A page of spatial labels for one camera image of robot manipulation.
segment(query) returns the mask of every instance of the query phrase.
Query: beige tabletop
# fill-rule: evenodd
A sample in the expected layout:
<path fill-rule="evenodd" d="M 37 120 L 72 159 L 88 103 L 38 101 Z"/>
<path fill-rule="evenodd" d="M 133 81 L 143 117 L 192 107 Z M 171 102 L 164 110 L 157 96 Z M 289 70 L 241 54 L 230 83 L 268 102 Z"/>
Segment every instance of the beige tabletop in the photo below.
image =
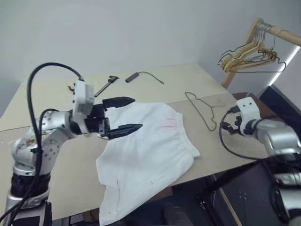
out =
<path fill-rule="evenodd" d="M 203 89 L 204 86 L 207 86 L 206 89 L 208 89 L 210 83 L 216 86 L 210 79 L 209 81 L 209 83 L 200 83 L 199 88 Z M 215 120 L 219 122 L 224 113 L 235 104 L 235 99 L 222 88 L 216 88 L 215 93 L 217 95 L 200 97 L 203 97 L 203 100 L 211 105 L 224 105 L 224 107 L 214 108 Z M 208 131 L 191 103 L 183 99 L 180 98 L 180 101 L 170 103 L 169 105 L 177 112 L 183 114 L 184 126 L 188 137 L 192 144 L 200 151 L 201 156 L 195 159 L 193 166 L 188 172 L 173 183 L 173 185 L 228 170 L 249 162 L 226 152 L 219 142 L 218 130 L 213 132 Z M 209 126 L 213 127 L 213 123 L 210 121 L 210 108 L 200 101 L 193 101 L 205 117 Z M 233 122 L 233 119 L 234 115 L 227 118 L 229 122 Z M 26 124 L 19 121 L 16 125 Z M 0 132 L 0 170 L 2 172 L 0 174 L 0 212 L 4 211 L 6 194 L 10 188 L 10 179 L 12 176 L 13 160 L 11 157 L 11 146 L 27 129 L 19 128 Z M 230 136 L 226 132 L 223 132 L 223 136 L 226 144 L 233 151 L 255 157 L 266 156 L 264 147 L 253 138 L 243 138 L 239 135 Z M 99 207 L 103 200 L 105 187 L 98 181 L 95 161 L 103 152 L 106 142 L 96 136 L 90 138 L 78 136 L 76 139 L 67 141 L 62 146 L 60 155 L 51 173 L 52 178 L 50 181 L 49 201 L 53 205 L 53 219 L 63 218 Z"/>
<path fill-rule="evenodd" d="M 53 67 L 44 68 L 43 70 L 53 70 Z M 95 98 L 95 104 L 101 103 L 102 99 L 112 97 L 131 97 L 136 99 L 136 101 L 147 103 L 172 103 L 185 100 L 185 91 L 193 92 L 198 97 L 227 93 L 198 64 L 158 67 L 143 69 L 143 71 L 152 73 L 158 79 L 162 80 L 164 85 L 145 73 L 142 73 L 130 83 L 126 83 L 125 79 L 135 71 L 102 73 L 90 76 L 82 74 L 82 76 L 86 84 L 92 86 L 95 93 L 108 82 L 109 75 L 115 75 L 120 78 L 114 84 L 111 84 L 98 98 Z M 73 95 L 68 91 L 67 86 L 72 86 L 76 80 L 77 77 L 75 76 L 63 79 L 50 78 L 48 80 L 40 80 L 38 73 L 32 85 L 32 102 L 36 117 L 43 110 L 50 107 L 60 111 L 72 109 Z M 0 131 L 30 125 L 26 84 L 21 84 L 3 116 L 0 118 Z"/>

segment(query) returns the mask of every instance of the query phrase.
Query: wooden rod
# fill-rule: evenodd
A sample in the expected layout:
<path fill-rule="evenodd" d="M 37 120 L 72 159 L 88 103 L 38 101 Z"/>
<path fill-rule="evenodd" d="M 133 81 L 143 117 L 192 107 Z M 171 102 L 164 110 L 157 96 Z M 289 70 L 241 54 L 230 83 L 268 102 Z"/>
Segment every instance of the wooden rod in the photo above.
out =
<path fill-rule="evenodd" d="M 272 35 L 275 35 L 281 39 L 284 39 L 285 41 L 288 41 L 294 45 L 301 47 L 301 37 L 294 33 L 291 33 L 291 32 L 285 31 L 285 30 L 281 30 L 277 27 L 271 27 L 267 32 Z"/>
<path fill-rule="evenodd" d="M 261 19 L 261 18 L 257 18 L 256 20 L 253 21 L 253 23 L 252 23 L 252 25 L 249 29 L 249 32 L 246 36 L 246 39 L 244 41 L 244 45 L 250 43 L 253 40 L 254 34 L 257 31 L 257 24 L 258 23 L 264 23 L 264 20 Z"/>
<path fill-rule="evenodd" d="M 232 80 L 234 79 L 236 73 L 234 72 L 228 72 L 226 77 L 224 78 L 224 80 L 222 81 L 222 86 L 227 89 L 230 85 L 230 83 L 232 82 Z"/>

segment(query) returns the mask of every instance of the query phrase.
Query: light fixture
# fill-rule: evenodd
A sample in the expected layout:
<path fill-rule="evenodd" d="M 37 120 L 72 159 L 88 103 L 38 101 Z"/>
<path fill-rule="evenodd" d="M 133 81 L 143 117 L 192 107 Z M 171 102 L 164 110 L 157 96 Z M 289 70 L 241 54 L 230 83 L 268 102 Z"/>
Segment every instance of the light fixture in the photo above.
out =
<path fill-rule="evenodd" d="M 300 46 L 295 46 L 294 50 L 292 51 L 292 54 L 288 57 L 288 59 L 286 61 L 286 66 L 288 66 L 288 64 L 291 62 L 293 57 L 297 54 L 299 49 L 300 49 Z M 278 72 L 278 73 L 275 74 L 275 76 L 269 82 L 269 86 L 271 86 L 276 81 L 276 79 L 279 77 L 280 74 L 281 74 L 281 72 Z"/>

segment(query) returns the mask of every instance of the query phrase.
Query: black cable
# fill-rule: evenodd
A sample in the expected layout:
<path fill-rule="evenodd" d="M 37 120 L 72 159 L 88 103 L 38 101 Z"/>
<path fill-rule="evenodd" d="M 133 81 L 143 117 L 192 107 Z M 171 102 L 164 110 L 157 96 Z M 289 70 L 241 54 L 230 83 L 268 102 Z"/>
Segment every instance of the black cable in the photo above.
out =
<path fill-rule="evenodd" d="M 40 134 L 40 140 L 39 140 L 39 142 L 42 142 L 42 123 L 43 123 L 44 115 L 45 115 L 47 112 L 58 112 L 58 110 L 57 110 L 57 109 L 54 109 L 54 108 L 48 108 L 48 109 L 44 110 L 44 111 L 41 113 L 40 118 L 39 118 L 39 134 Z"/>
<path fill-rule="evenodd" d="M 152 75 L 152 74 L 149 73 L 149 72 L 138 72 L 138 73 L 139 73 L 139 74 L 140 74 L 140 73 L 147 73 L 147 74 L 149 74 L 150 76 L 154 77 L 154 79 L 156 79 L 157 81 L 159 81 L 161 84 L 164 85 L 164 82 L 162 82 L 160 79 L 157 79 L 154 75 Z"/>
<path fill-rule="evenodd" d="M 223 140 L 223 138 L 222 138 L 222 123 L 224 122 L 224 120 L 225 120 L 225 118 L 227 117 L 227 115 L 230 114 L 230 113 L 231 113 L 231 110 L 227 111 L 227 112 L 225 113 L 225 115 L 222 117 L 222 120 L 221 120 L 221 122 L 220 122 L 220 127 L 219 127 L 219 137 L 220 137 L 222 146 L 223 146 L 228 152 L 230 152 L 231 154 L 233 154 L 233 155 L 235 155 L 235 156 L 237 156 L 237 157 L 240 157 L 240 158 L 243 158 L 243 159 L 248 159 L 248 160 L 264 160 L 264 158 L 255 158 L 255 157 L 249 157 L 249 156 L 245 156 L 245 155 L 238 154 L 238 153 L 236 153 L 236 152 L 230 150 L 230 149 L 226 146 L 226 144 L 224 143 L 224 140 Z M 260 120 L 258 120 L 258 121 L 255 123 L 255 125 L 254 125 L 254 131 L 256 131 L 257 125 L 258 125 L 259 122 L 261 122 L 262 120 L 264 120 L 264 119 L 260 119 Z M 281 161 L 278 161 L 277 159 L 276 159 L 275 161 L 272 161 L 272 162 L 274 162 L 274 163 L 276 163 L 276 164 L 280 164 L 280 165 L 282 165 L 282 166 L 291 167 L 291 168 L 296 169 L 296 170 L 301 170 L 301 167 L 289 165 L 289 164 L 283 163 L 283 162 L 281 162 Z"/>
<path fill-rule="evenodd" d="M 20 202 L 18 202 L 16 205 L 14 205 L 12 208 L 10 208 L 9 210 L 7 210 L 1 217 L 0 217 L 0 222 L 9 214 L 13 211 L 8 225 L 10 226 L 16 215 L 18 214 L 18 212 L 20 211 L 21 207 L 23 206 L 23 204 L 25 203 L 25 201 L 30 197 L 32 191 L 34 190 L 34 187 L 36 186 L 36 183 L 38 182 L 39 176 L 40 176 L 40 170 L 41 170 L 41 166 L 42 166 L 42 155 L 43 155 L 43 151 L 42 151 L 42 144 L 41 144 L 41 131 L 38 130 L 37 127 L 37 123 L 35 121 L 35 116 L 34 116 L 34 112 L 33 112 L 33 106 L 32 106 L 32 81 L 34 76 L 36 75 L 36 73 L 41 70 L 44 67 L 47 66 L 59 66 L 59 67 L 63 67 L 66 68 L 70 71 L 72 71 L 73 73 L 75 73 L 79 80 L 83 81 L 83 78 L 81 77 L 81 75 L 75 71 L 73 68 L 60 64 L 60 63 L 53 63 L 53 62 L 49 62 L 49 63 L 44 63 L 39 65 L 38 67 L 36 67 L 33 72 L 30 74 L 29 79 L 28 79 L 28 83 L 27 83 L 27 103 L 28 103 L 28 109 L 29 109 L 29 115 L 30 115 L 30 119 L 32 122 L 32 128 L 36 137 L 36 142 L 37 142 L 37 148 L 35 150 L 36 155 L 37 155 L 37 159 L 36 159 L 36 165 L 35 165 L 35 175 L 34 175 L 34 179 L 32 181 L 32 184 L 30 185 L 29 189 L 27 190 L 27 192 L 25 193 L 24 197 L 22 198 L 22 200 Z M 43 111 L 43 115 L 49 111 L 49 109 Z M 40 116 L 40 124 L 39 124 L 39 128 L 41 129 L 41 121 L 43 120 L 43 115 Z"/>
<path fill-rule="evenodd" d="M 227 115 L 230 114 L 230 111 L 227 111 L 225 113 L 225 115 L 222 117 L 222 120 L 220 122 L 220 127 L 219 127 L 219 136 L 220 136 L 220 140 L 221 140 L 221 143 L 222 143 L 222 146 L 228 151 L 230 152 L 231 154 L 235 155 L 235 156 L 238 156 L 240 158 L 243 158 L 243 159 L 249 159 L 249 160 L 260 160 L 260 158 L 254 158 L 254 157 L 249 157 L 249 156 L 244 156 L 244 155 L 241 155 L 241 154 L 238 154 L 236 152 L 233 152 L 231 151 L 227 146 L 226 144 L 224 143 L 224 140 L 222 139 L 222 123 L 224 122 L 225 118 L 227 117 Z"/>

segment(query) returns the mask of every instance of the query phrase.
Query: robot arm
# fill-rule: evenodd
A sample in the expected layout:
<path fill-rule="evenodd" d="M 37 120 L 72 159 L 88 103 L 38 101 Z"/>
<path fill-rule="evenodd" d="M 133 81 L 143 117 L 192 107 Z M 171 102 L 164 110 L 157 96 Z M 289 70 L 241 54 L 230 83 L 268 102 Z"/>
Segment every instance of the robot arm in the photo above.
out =
<path fill-rule="evenodd" d="M 221 127 L 230 134 L 252 136 L 264 144 L 271 156 L 289 156 L 295 158 L 301 154 L 301 143 L 295 131 L 281 121 L 261 119 L 259 109 L 251 97 L 237 101 L 237 105 L 228 113 L 239 113 L 235 125 L 237 129 L 222 121 Z M 274 174 L 277 187 L 271 191 L 274 197 L 278 216 L 283 221 L 293 219 L 301 224 L 301 173 L 300 167 L 287 168 L 285 172 Z"/>
<path fill-rule="evenodd" d="M 238 129 L 222 121 L 222 128 L 230 134 L 240 134 L 245 137 L 254 137 L 264 144 L 270 155 L 301 153 L 301 143 L 295 131 L 281 121 L 261 119 L 259 109 L 251 97 L 237 101 L 237 106 L 231 110 L 239 113 L 235 125 Z"/>
<path fill-rule="evenodd" d="M 96 133 L 102 137 L 113 139 L 123 137 L 137 131 L 141 124 L 121 125 L 110 129 L 109 119 L 105 111 L 109 107 L 122 107 L 134 99 L 116 97 L 103 100 L 102 104 L 93 105 L 92 89 L 84 81 L 78 80 L 74 90 L 74 108 L 67 112 L 46 112 L 42 119 L 42 165 L 40 176 L 30 198 L 22 205 L 14 225 L 43 226 L 51 222 L 51 204 L 47 202 L 50 173 L 63 143 L 83 134 L 86 137 Z M 32 184 L 35 175 L 37 140 L 30 128 L 23 138 L 18 139 L 13 147 L 12 186 L 7 196 L 6 210 L 20 202 Z"/>

